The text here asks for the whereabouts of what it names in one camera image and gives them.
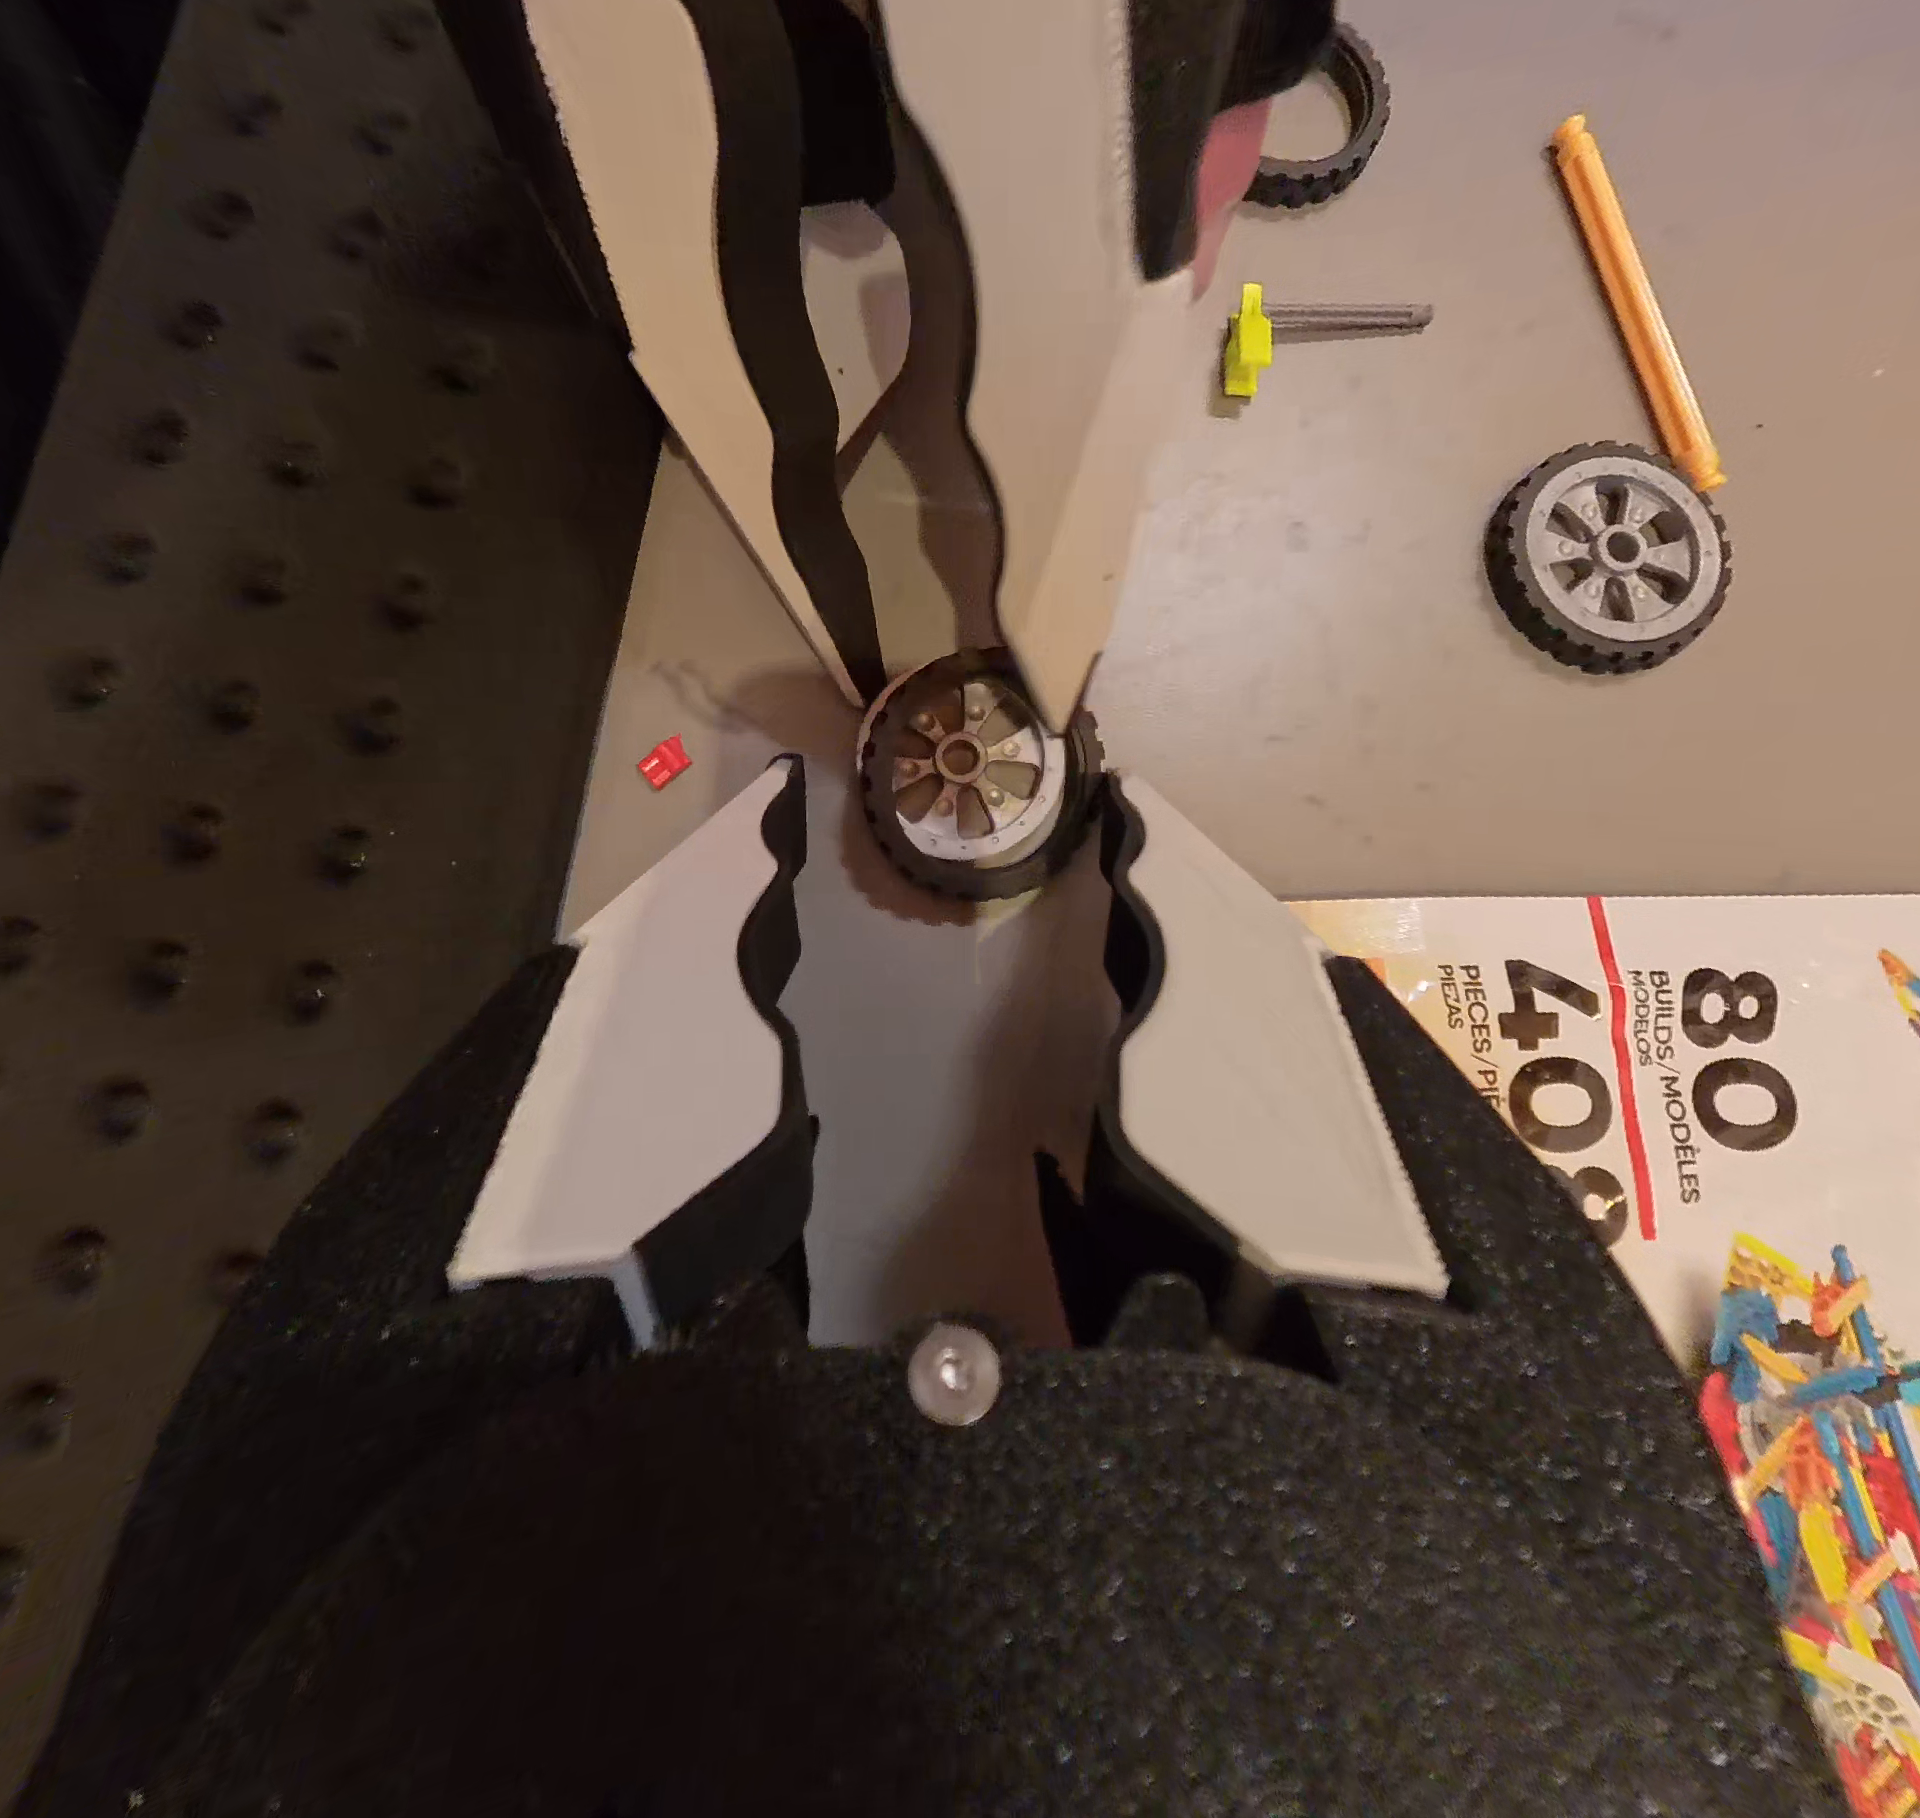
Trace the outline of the grey rod with yellow connector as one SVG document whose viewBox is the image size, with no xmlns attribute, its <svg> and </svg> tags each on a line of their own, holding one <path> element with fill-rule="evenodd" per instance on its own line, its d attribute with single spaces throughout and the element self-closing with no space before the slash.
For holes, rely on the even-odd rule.
<svg viewBox="0 0 1920 1818">
<path fill-rule="evenodd" d="M 1423 332 L 1433 307 L 1415 302 L 1276 302 L 1244 282 L 1221 346 L 1219 392 L 1252 399 L 1274 349 L 1294 340 L 1338 340 Z"/>
</svg>

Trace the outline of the long orange rod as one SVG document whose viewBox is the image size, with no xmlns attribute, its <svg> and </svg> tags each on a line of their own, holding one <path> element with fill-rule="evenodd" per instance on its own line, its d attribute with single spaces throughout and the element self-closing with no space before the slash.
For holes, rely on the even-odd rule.
<svg viewBox="0 0 1920 1818">
<path fill-rule="evenodd" d="M 1698 491 L 1711 494 L 1724 483 L 1719 445 L 1587 116 L 1562 119 L 1546 149 L 1661 448 Z"/>
</svg>

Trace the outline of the person's left hand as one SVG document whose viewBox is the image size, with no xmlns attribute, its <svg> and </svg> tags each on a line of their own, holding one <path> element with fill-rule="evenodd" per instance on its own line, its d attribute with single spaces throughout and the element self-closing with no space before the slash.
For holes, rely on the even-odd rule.
<svg viewBox="0 0 1920 1818">
<path fill-rule="evenodd" d="M 1198 304 L 1211 284 L 1219 250 L 1240 202 L 1260 171 L 1271 96 L 1234 103 L 1214 112 L 1193 173 L 1193 253 L 1189 296 Z"/>
</svg>

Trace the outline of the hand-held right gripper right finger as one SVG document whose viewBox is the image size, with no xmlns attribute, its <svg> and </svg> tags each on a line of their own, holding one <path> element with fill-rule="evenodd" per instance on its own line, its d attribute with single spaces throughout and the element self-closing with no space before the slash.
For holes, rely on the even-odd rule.
<svg viewBox="0 0 1920 1818">
<path fill-rule="evenodd" d="M 1451 1277 L 1342 1009 L 1334 950 L 1135 774 L 1105 781 L 1100 965 L 1116 1031 L 1078 1183 L 1036 1155 L 1072 1339 L 1181 1280 L 1254 1351 L 1300 1290 L 1443 1306 Z"/>
</svg>

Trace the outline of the black rubber tire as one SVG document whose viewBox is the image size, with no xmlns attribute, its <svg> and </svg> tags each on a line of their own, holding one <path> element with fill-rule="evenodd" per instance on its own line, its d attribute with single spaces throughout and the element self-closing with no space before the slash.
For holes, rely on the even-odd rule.
<svg viewBox="0 0 1920 1818">
<path fill-rule="evenodd" d="M 1389 87 L 1373 45 L 1344 20 L 1313 67 L 1346 112 L 1342 146 L 1313 159 L 1260 155 L 1242 202 L 1300 213 L 1344 197 L 1380 151 L 1389 116 Z"/>
</svg>

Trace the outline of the K'nex building set booklet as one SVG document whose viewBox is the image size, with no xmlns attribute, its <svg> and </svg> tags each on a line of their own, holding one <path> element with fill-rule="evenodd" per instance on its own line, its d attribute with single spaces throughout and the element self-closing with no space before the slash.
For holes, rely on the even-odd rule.
<svg viewBox="0 0 1920 1818">
<path fill-rule="evenodd" d="M 1915 1813 L 1911 893 L 1298 901 L 1553 1169 L 1696 1388 L 1853 1813 Z"/>
</svg>

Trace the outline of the grey toy wheel black tire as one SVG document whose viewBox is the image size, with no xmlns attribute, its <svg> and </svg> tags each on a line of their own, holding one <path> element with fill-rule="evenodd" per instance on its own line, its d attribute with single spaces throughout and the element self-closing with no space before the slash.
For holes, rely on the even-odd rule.
<svg viewBox="0 0 1920 1818">
<path fill-rule="evenodd" d="M 1713 625 L 1733 581 L 1711 496 L 1636 444 L 1575 444 L 1493 508 L 1485 574 L 1536 651 L 1587 676 L 1654 669 Z"/>
<path fill-rule="evenodd" d="M 894 678 L 862 717 L 857 796 L 912 885 L 1019 899 L 1083 844 L 1105 776 L 1093 714 L 1052 729 L 1007 646 L 946 652 Z"/>
</svg>

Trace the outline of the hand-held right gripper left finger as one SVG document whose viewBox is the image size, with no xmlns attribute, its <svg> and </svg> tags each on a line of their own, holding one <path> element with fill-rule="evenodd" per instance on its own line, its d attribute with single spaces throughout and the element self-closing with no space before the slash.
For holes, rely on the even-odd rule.
<svg viewBox="0 0 1920 1818">
<path fill-rule="evenodd" d="M 562 981 L 446 1286 L 599 1280 L 635 1349 L 756 1277 L 807 1326 L 819 1125 L 781 994 L 806 774 L 776 756 L 562 944 Z"/>
</svg>

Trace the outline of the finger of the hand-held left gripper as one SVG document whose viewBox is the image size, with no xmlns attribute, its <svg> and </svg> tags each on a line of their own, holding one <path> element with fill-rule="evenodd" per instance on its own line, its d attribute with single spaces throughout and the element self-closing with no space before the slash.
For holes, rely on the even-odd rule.
<svg viewBox="0 0 1920 1818">
<path fill-rule="evenodd" d="M 1116 615 L 1192 279 L 1139 269 L 1129 0 L 872 0 L 971 274 L 963 425 L 998 628 L 1048 729 Z"/>
<path fill-rule="evenodd" d="M 776 0 L 517 0 L 631 361 L 854 705 L 886 672 L 804 295 L 801 70 Z"/>
</svg>

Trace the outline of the black perforated pad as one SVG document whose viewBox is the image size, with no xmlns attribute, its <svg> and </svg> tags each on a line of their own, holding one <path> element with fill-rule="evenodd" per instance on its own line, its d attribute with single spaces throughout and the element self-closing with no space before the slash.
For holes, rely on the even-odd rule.
<svg viewBox="0 0 1920 1818">
<path fill-rule="evenodd" d="M 3 1798 L 267 1241 L 554 926 L 660 419 L 442 0 L 184 0 L 3 555 Z"/>
</svg>

